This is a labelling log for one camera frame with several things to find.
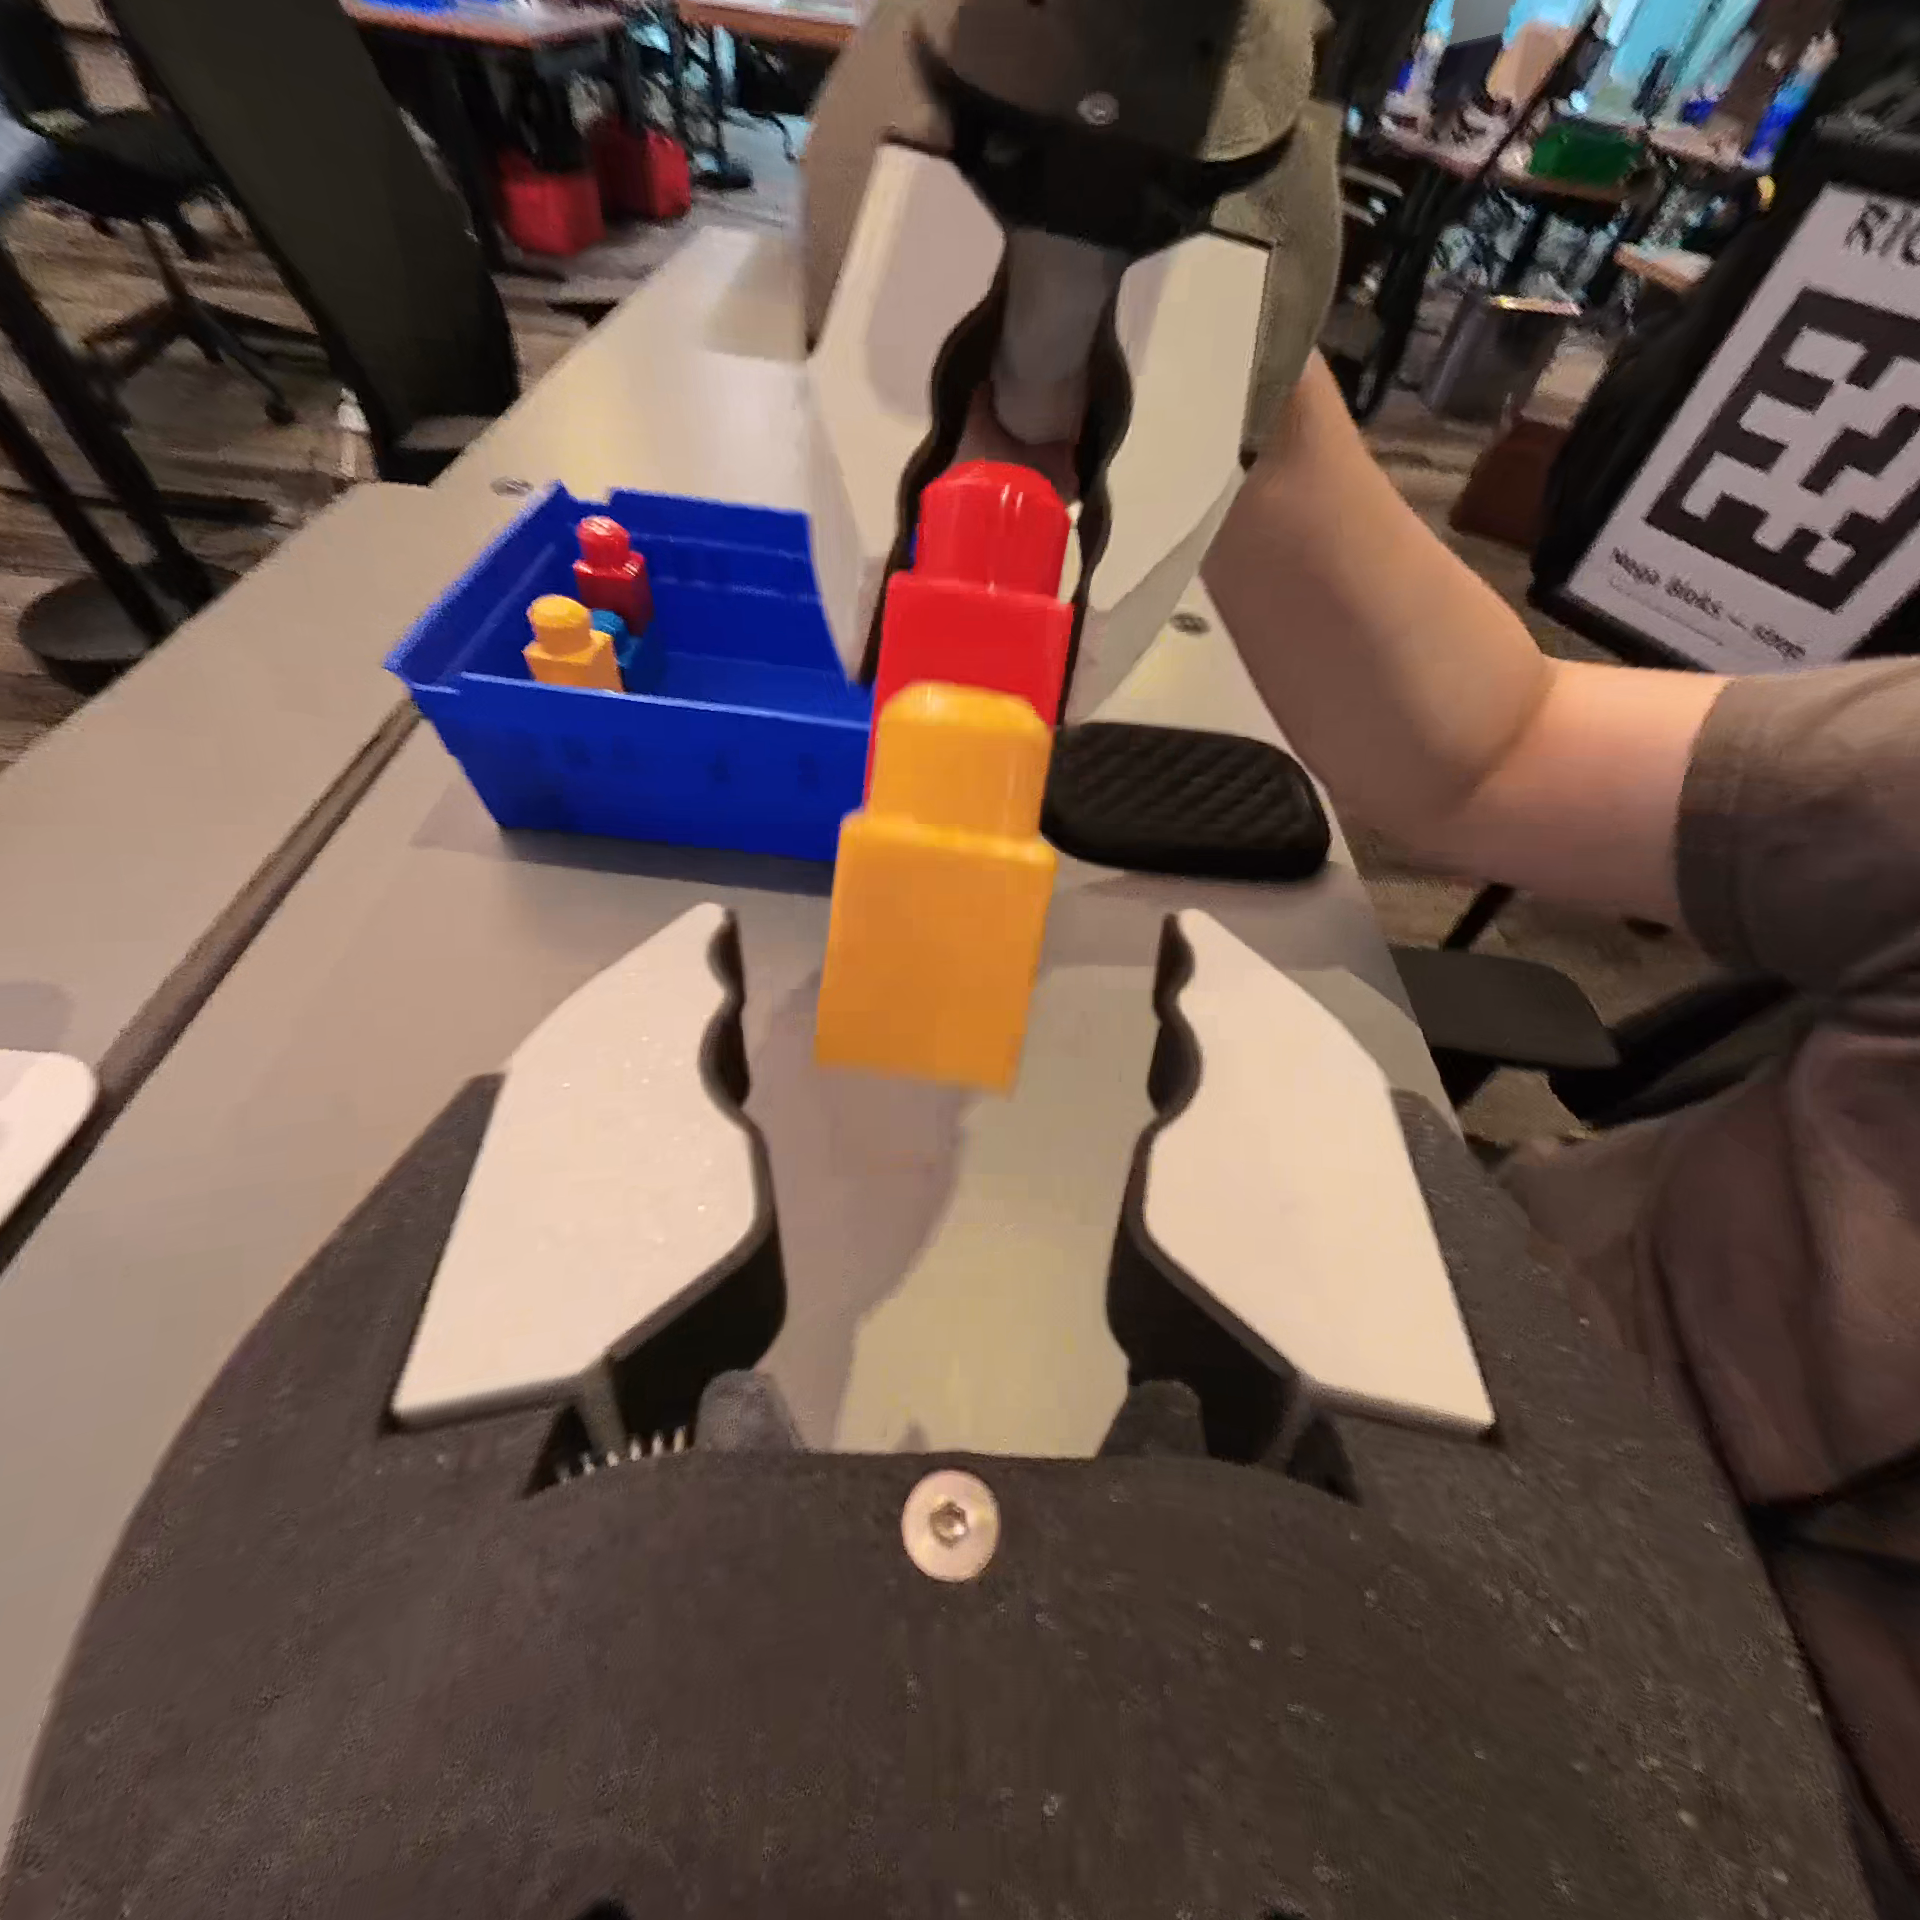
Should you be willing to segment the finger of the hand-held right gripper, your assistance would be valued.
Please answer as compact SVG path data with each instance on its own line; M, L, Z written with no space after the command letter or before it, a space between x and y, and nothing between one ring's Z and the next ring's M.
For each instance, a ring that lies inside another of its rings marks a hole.
M948 158L885 142L806 355L806 532L831 647L873 678L880 595L916 484L962 399L952 363L991 308L1002 233Z
M1263 276L1263 252L1210 231L1119 276L1082 438L1066 722L1161 635L1240 484Z

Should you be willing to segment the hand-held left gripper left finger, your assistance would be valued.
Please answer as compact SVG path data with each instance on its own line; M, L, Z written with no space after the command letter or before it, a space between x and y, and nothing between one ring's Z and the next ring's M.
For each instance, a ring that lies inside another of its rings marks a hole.
M693 1429L783 1324L735 919L696 902L516 1044L400 1367L400 1429Z

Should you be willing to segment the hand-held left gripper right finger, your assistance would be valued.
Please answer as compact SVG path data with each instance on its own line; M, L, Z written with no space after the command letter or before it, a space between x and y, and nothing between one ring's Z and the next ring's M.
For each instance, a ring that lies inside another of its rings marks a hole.
M1162 919L1152 1009L1152 1114L1109 1276L1132 1385L1190 1389L1208 1444L1277 1444L1329 1413L1492 1434L1376 1058L1194 907Z

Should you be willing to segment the yellow one-stud block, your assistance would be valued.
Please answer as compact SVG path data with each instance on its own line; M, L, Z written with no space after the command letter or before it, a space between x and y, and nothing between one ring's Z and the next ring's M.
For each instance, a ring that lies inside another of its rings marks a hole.
M525 610L528 639L521 647L528 677L551 687L622 692L617 638L588 604L546 591Z

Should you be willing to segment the yellow two-stud block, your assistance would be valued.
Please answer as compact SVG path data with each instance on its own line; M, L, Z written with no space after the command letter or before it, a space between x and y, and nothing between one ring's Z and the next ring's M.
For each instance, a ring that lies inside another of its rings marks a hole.
M880 710L837 838L815 1065L1010 1092L1058 874L1052 738L1016 694L943 681Z

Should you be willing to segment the blue plastic bin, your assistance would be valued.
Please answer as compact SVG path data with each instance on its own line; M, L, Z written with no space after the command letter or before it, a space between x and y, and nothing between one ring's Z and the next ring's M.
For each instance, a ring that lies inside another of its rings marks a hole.
M574 587L591 515L648 574L639 690L546 686L522 661L528 610ZM800 513L548 487L385 668L502 830L831 862L861 797L873 694L831 645Z

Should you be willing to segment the person's right forearm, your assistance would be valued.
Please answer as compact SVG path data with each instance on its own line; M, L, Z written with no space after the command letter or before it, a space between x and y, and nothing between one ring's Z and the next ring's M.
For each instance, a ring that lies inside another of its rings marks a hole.
M1320 355L1201 581L1343 822L1432 874L1680 926L1681 787L1722 678L1548 655L1394 489Z

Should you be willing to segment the red crate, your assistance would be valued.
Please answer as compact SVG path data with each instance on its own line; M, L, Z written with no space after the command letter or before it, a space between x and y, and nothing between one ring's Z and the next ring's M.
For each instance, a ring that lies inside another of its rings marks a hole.
M670 132L602 116L590 132L590 155L608 220L676 223L687 218L687 150Z
M569 258L605 241L605 211L597 171L548 170L521 150L496 158L500 231L522 253Z

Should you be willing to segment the grey trash can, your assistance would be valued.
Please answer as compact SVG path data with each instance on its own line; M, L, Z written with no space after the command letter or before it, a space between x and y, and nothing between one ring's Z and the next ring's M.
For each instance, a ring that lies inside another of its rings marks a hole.
M1424 410L1462 426L1511 419L1578 317L1562 298L1462 295L1418 383Z

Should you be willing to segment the brown box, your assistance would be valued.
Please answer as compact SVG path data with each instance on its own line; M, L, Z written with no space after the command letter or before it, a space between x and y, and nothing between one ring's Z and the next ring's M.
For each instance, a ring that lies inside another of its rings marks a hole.
M1567 423L1506 419L1469 468L1449 509L1449 531L1530 553L1548 524L1552 468L1567 435Z

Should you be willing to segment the black wrist rest pad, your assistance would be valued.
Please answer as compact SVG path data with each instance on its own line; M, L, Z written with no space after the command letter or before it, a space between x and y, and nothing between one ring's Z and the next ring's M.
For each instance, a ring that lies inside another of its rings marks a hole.
M1298 883L1332 850L1318 791L1282 748L1137 722L1055 737L1039 830L1086 863L1175 881Z

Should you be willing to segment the green storage crate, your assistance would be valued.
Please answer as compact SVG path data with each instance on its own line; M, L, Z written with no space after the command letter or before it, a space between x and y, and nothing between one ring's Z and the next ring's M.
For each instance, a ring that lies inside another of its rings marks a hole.
M1623 190L1642 158L1642 134L1592 118L1558 118L1530 139L1526 175L1558 190Z

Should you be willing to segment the black upright panel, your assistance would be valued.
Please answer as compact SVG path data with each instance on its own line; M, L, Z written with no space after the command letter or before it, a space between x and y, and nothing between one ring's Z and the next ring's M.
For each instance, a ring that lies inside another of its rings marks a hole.
M521 396L506 310L341 5L105 5L354 396L378 477L426 487Z

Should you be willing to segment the black-white marker sign stand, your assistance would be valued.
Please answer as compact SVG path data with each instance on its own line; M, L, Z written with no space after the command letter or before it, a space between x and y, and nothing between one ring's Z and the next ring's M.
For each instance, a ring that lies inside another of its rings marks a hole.
M1914 150L1828 148L1621 351L1552 473L1528 599L1608 655L1914 655Z

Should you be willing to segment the black pole stand base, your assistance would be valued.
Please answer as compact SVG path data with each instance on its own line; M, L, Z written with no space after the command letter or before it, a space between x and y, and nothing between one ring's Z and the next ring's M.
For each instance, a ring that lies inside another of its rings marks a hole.
M234 574L206 565L181 541L151 470L110 421L79 358L9 252L1 253L1 331L102 484L106 505L146 541L143 561L122 557L14 403L1 403L5 457L82 563L82 575L30 602L18 635L55 681L89 694L122 677L212 605L234 583Z

